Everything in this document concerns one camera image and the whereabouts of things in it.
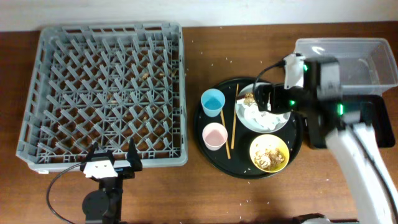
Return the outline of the rice and nut food scraps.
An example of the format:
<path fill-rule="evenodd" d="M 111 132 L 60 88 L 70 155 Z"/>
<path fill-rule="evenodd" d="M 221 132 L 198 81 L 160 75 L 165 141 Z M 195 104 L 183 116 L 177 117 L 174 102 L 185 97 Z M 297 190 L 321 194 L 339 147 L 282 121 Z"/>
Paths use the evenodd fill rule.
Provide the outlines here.
<path fill-rule="evenodd" d="M 272 170 L 285 161 L 285 156 L 278 148 L 261 149 L 254 154 L 254 163 L 263 170 Z"/>

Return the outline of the white paper napkin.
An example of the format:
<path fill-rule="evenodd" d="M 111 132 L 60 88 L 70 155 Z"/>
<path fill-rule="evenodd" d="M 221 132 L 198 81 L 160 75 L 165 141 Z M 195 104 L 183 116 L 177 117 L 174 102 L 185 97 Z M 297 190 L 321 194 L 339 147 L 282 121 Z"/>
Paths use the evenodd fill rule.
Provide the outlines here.
<path fill-rule="evenodd" d="M 253 103 L 243 105 L 243 117 L 246 121 L 264 130 L 273 131 L 288 121 L 290 113 L 273 114 L 266 111 L 259 111 L 257 104 Z"/>

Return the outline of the light blue plastic cup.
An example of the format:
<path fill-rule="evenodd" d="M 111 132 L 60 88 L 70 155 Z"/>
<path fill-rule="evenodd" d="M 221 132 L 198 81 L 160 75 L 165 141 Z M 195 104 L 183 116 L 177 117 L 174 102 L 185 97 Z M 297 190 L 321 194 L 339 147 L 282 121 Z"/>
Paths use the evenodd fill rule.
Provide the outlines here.
<path fill-rule="evenodd" d="M 206 90 L 201 96 L 201 105 L 204 113 L 209 117 L 216 117 L 226 103 L 226 98 L 222 91 L 211 88 Z"/>

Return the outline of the pink plastic cup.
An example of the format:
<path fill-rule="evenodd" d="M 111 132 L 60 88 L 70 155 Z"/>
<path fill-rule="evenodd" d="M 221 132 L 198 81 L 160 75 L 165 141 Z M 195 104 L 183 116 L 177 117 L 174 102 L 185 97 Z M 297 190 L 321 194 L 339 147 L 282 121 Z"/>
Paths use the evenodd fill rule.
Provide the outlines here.
<path fill-rule="evenodd" d="M 211 151 L 219 150 L 226 142 L 226 133 L 222 124 L 207 124 L 202 131 L 205 146 Z"/>

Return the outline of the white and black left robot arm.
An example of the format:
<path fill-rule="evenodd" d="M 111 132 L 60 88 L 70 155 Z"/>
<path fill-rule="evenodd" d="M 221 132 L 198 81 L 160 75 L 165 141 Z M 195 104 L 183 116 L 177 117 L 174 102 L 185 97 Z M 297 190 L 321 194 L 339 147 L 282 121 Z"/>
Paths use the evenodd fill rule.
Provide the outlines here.
<path fill-rule="evenodd" d="M 94 143 L 85 157 L 80 170 L 85 176 L 99 183 L 98 190 L 90 192 L 83 200 L 82 210 L 86 223 L 122 223 L 123 181 L 135 178 L 135 173 L 143 169 L 133 139 L 129 140 L 126 156 L 127 164 L 115 168 L 115 158 L 111 151 L 99 152 Z"/>

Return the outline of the yellow plastic bowl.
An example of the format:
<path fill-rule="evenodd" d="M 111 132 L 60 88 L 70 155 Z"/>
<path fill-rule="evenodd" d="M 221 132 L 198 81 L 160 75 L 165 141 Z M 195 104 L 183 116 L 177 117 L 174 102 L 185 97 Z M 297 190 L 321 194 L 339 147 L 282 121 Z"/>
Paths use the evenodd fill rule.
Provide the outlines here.
<path fill-rule="evenodd" d="M 284 169 L 290 160 L 286 143 L 272 134 L 256 137 L 249 147 L 249 156 L 258 169 L 271 174 Z"/>

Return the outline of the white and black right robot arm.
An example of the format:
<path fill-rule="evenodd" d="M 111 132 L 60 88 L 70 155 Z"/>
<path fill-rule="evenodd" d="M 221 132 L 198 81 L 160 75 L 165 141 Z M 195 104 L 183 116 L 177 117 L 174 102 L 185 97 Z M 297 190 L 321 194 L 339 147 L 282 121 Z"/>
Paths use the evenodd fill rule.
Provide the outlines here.
<path fill-rule="evenodd" d="M 360 111 L 347 113 L 337 58 L 290 54 L 275 64 L 285 84 L 252 88 L 259 111 L 295 112 L 325 140 L 346 179 L 360 223 L 397 223 L 397 189 L 377 146 L 375 130 Z"/>

